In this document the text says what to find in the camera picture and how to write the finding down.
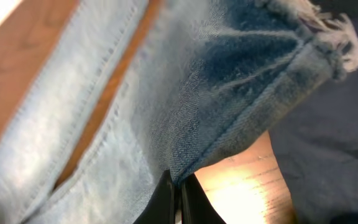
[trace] dark gray cloth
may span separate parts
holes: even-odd
[[[358,31],[358,1],[316,2]],[[358,223],[358,71],[322,85],[270,136],[300,223]]]

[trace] denim strip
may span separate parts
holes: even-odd
[[[131,224],[164,170],[179,184],[247,149],[342,74],[285,7],[256,2],[165,1],[78,170],[27,223]]]
[[[48,198],[147,0],[83,0],[0,140],[0,223]]]

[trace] blue denim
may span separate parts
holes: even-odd
[[[143,1],[113,2],[125,9],[136,2],[138,11],[145,6]],[[96,27],[106,28],[93,34],[95,39],[79,31],[82,25],[75,19],[86,17],[81,11],[94,15],[87,20]],[[109,52],[106,46],[114,39],[108,41],[110,30],[100,25],[99,16],[108,21],[116,13],[99,1],[83,1],[72,19],[77,30],[69,25],[60,47],[76,34]],[[80,56],[52,56],[45,68],[61,71],[40,77],[59,72],[64,79],[60,72],[73,69],[70,60],[76,57],[87,58],[78,64],[79,70],[89,76],[98,73],[99,55],[89,54],[88,47],[78,50]],[[60,67],[51,68],[54,63]],[[108,63],[103,71],[111,72],[115,64]],[[29,97],[22,108],[33,106],[46,114],[20,110],[19,121],[12,122],[1,140],[0,214],[6,223],[133,223],[164,170],[170,169],[179,184],[199,168],[247,149],[317,86],[344,75],[340,55],[276,1],[167,0],[78,169],[51,193],[94,107],[94,98],[80,107],[64,106],[84,100],[81,94],[86,91],[81,90],[90,85],[85,73],[83,80],[63,80],[62,86],[53,86],[57,80],[39,80],[43,86],[34,87],[39,98]],[[92,88],[94,96],[106,79],[97,90]],[[69,118],[78,108],[86,115]],[[49,120],[55,123],[48,125]],[[59,143],[68,133],[70,141],[61,144],[63,150]]]

